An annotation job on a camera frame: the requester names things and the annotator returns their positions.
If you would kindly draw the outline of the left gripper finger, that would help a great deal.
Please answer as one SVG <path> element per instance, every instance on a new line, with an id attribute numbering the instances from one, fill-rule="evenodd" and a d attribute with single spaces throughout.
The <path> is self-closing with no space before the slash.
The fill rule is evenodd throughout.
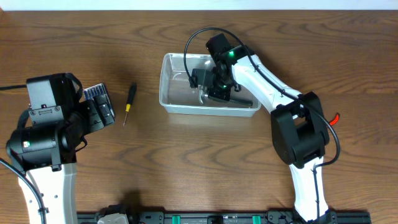
<path id="1" fill-rule="evenodd" d="M 107 97 L 105 95 L 97 95 L 95 96 L 95 103 L 98 105 L 103 124 L 114 124 L 114 116 L 109 107 Z"/>
<path id="2" fill-rule="evenodd" d="M 94 100 L 86 100 L 86 112 L 88 115 L 87 125 L 89 131 L 98 131 L 104 128 L 103 121 L 100 116 L 100 111 Z"/>

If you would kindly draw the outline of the black handled hammer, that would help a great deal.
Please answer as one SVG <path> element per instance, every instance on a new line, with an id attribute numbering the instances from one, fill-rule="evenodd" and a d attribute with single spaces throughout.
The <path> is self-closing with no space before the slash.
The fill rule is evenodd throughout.
<path id="1" fill-rule="evenodd" d="M 231 90 L 218 91 L 214 89 L 201 88 L 199 89 L 198 100 L 203 106 L 205 106 L 207 101 L 215 101 L 218 103 L 234 103 L 247 107 L 253 105 L 252 100 L 231 97 Z"/>

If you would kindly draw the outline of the black yellow screwdriver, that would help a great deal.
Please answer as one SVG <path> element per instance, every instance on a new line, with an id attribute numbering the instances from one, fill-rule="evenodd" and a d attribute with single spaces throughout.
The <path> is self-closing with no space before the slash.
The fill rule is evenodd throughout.
<path id="1" fill-rule="evenodd" d="M 129 91 L 128 91 L 128 96 L 127 96 L 127 101 L 126 101 L 126 109 L 125 109 L 126 114 L 125 114 L 124 122 L 123 122 L 124 126 L 126 125 L 127 116 L 128 116 L 129 110 L 131 109 L 131 105 L 134 101 L 134 96 L 136 94 L 136 91 L 137 91 L 137 84 L 133 83 L 130 86 Z"/>

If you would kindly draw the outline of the red handled cutting pliers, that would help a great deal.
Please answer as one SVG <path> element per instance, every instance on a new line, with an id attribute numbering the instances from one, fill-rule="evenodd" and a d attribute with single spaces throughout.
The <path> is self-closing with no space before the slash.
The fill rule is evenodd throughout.
<path id="1" fill-rule="evenodd" d="M 331 126 L 334 126 L 339 121 L 339 119 L 340 119 L 340 114 L 337 113 L 337 114 L 335 114 L 335 117 L 329 122 L 329 124 Z"/>

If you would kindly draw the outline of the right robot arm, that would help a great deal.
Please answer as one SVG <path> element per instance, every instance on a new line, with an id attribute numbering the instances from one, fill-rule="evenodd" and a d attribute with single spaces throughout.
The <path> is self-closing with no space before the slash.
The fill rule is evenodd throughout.
<path id="1" fill-rule="evenodd" d="M 297 215 L 302 222 L 321 223 L 329 211 L 322 183 L 325 148 L 336 133 L 319 97 L 280 81 L 245 45 L 208 50 L 215 66 L 192 69 L 190 83 L 212 100 L 230 101 L 231 90 L 241 87 L 259 100 L 271 116 L 273 147 L 292 174 Z"/>

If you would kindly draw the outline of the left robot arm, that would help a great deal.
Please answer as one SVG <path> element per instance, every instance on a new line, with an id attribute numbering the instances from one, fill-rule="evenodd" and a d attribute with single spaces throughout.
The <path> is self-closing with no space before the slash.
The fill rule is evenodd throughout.
<path id="1" fill-rule="evenodd" d="M 31 99 L 6 144 L 30 223 L 77 223 L 76 154 L 87 134 L 114 123 L 106 95 L 85 101 Z"/>

